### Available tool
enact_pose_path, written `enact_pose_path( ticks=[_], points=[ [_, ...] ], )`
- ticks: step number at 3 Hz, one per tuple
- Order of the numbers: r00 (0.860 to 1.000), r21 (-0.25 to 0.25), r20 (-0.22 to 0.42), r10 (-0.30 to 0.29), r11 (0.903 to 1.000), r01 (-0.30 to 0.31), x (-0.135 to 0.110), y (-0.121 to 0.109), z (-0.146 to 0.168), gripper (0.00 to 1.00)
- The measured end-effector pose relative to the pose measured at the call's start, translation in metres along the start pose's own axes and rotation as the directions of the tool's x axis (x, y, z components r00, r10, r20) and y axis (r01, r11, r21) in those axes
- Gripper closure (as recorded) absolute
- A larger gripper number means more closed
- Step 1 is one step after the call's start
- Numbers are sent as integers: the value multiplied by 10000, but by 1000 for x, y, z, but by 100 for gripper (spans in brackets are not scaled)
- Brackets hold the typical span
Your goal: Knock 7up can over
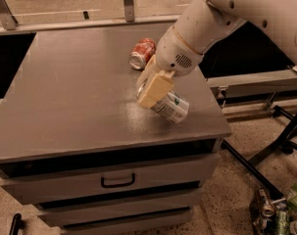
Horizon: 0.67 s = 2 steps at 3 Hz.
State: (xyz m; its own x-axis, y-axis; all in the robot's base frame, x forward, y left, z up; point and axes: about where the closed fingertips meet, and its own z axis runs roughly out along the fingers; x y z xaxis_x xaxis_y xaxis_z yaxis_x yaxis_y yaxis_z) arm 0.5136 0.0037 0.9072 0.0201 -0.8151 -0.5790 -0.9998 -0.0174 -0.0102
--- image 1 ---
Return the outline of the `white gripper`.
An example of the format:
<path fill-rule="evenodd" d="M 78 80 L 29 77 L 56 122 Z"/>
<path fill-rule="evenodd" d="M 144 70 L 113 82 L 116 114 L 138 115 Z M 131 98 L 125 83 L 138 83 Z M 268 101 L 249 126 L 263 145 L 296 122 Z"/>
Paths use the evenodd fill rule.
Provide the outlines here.
<path fill-rule="evenodd" d="M 156 56 L 152 56 L 136 81 L 138 105 L 152 108 L 173 89 L 173 71 L 176 76 L 188 75 L 202 59 L 203 56 L 191 50 L 171 26 L 158 42 Z"/>

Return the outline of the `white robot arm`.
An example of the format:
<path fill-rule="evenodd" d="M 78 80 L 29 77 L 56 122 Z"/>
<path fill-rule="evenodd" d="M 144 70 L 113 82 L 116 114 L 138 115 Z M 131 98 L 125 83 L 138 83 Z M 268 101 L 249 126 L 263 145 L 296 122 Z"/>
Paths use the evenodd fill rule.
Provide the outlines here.
<path fill-rule="evenodd" d="M 218 41 L 243 24 L 260 29 L 297 66 L 297 0 L 194 0 L 157 44 L 139 76 L 137 103 L 152 108 Z"/>

